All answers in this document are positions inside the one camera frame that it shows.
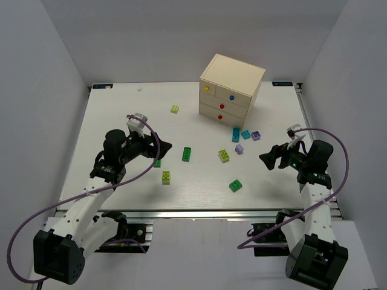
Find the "yellow-green lego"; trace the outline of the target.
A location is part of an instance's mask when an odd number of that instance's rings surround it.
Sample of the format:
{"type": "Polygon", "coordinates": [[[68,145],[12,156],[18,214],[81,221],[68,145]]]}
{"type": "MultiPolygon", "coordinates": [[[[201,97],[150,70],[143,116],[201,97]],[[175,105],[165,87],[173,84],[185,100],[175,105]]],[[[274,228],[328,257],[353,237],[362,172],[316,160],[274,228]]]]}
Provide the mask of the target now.
{"type": "Polygon", "coordinates": [[[163,185],[169,185],[171,183],[170,171],[163,171],[161,181],[163,185]]]}
{"type": "Polygon", "coordinates": [[[172,105],[171,107],[171,112],[174,113],[174,114],[177,114],[179,111],[179,107],[176,106],[176,105],[172,105]]]}
{"type": "Polygon", "coordinates": [[[220,160],[221,160],[222,163],[228,162],[229,159],[230,159],[229,154],[227,153],[227,151],[225,149],[220,150],[218,152],[218,155],[219,155],[220,160]]]}

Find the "cream wooden drawer cabinet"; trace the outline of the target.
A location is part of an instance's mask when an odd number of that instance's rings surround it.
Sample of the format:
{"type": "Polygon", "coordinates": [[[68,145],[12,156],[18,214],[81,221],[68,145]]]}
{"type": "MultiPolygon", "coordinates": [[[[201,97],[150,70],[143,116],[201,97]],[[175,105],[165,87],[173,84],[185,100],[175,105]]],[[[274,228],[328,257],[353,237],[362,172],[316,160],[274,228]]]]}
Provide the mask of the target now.
{"type": "Polygon", "coordinates": [[[214,55],[199,79],[199,114],[243,128],[255,104],[265,69],[214,55]]]}

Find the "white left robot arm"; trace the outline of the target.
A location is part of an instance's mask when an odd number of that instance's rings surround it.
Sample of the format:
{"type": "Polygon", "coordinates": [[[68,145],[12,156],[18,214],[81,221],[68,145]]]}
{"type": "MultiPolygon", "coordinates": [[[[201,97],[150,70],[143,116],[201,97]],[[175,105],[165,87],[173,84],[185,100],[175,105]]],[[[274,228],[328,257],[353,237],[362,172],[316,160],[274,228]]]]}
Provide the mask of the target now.
{"type": "Polygon", "coordinates": [[[114,193],[126,174],[125,165],[142,155],[162,159],[172,144],[158,140],[157,134],[126,135],[120,129],[105,135],[103,150],[97,155],[86,185],[86,196],[77,199],[48,231],[40,230],[33,239],[34,271],[37,274],[74,284],[85,261],[105,242],[126,239],[126,216],[119,211],[97,212],[114,193]]]}

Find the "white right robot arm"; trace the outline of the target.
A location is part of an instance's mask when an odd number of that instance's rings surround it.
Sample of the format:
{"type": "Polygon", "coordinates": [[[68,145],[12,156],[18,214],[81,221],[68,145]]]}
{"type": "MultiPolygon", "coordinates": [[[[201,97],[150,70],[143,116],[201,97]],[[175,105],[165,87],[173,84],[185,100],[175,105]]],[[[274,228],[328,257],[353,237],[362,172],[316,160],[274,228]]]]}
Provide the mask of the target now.
{"type": "Polygon", "coordinates": [[[297,182],[306,213],[282,210],[276,217],[288,243],[285,266],[287,278],[316,289],[333,289],[348,261],[348,250],[340,246],[333,231],[331,209],[326,198],[331,194],[331,179],[326,173],[333,153],[329,143],[316,140],[307,153],[300,152],[302,141],[293,146],[274,145],[259,155],[269,170],[291,167],[298,173],[297,182]]]}

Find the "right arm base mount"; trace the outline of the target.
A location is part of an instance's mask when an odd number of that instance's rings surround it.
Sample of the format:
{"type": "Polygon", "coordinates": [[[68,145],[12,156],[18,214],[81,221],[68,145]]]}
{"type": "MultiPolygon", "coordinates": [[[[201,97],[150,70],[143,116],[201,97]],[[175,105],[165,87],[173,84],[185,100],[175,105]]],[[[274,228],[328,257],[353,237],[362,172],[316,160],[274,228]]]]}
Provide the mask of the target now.
{"type": "MultiPolygon", "coordinates": [[[[266,230],[274,227],[276,224],[280,224],[284,221],[285,218],[290,218],[298,214],[298,211],[286,210],[283,209],[279,211],[275,217],[275,222],[273,223],[254,223],[252,228],[247,232],[248,237],[254,237],[258,234],[265,232],[266,230]]],[[[267,235],[260,237],[254,241],[255,244],[285,244],[286,238],[285,234],[279,228],[267,235]]],[[[290,251],[287,246],[280,247],[257,247],[253,249],[255,257],[286,257],[289,255],[290,251]]]]}

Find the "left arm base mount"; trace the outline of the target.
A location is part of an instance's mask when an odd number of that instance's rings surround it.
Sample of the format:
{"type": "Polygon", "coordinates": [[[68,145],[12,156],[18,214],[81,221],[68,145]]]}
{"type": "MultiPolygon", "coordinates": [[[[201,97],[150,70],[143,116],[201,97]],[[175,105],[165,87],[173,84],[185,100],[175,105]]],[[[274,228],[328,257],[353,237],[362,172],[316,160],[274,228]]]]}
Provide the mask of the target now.
{"type": "Polygon", "coordinates": [[[93,225],[99,218],[110,218],[118,224],[117,234],[108,239],[107,242],[121,239],[124,239],[124,241],[102,245],[96,250],[96,253],[144,254],[148,252],[149,245],[146,245],[146,243],[151,241],[150,224],[128,222],[126,215],[120,211],[104,211],[101,215],[96,214],[93,217],[93,225]]]}

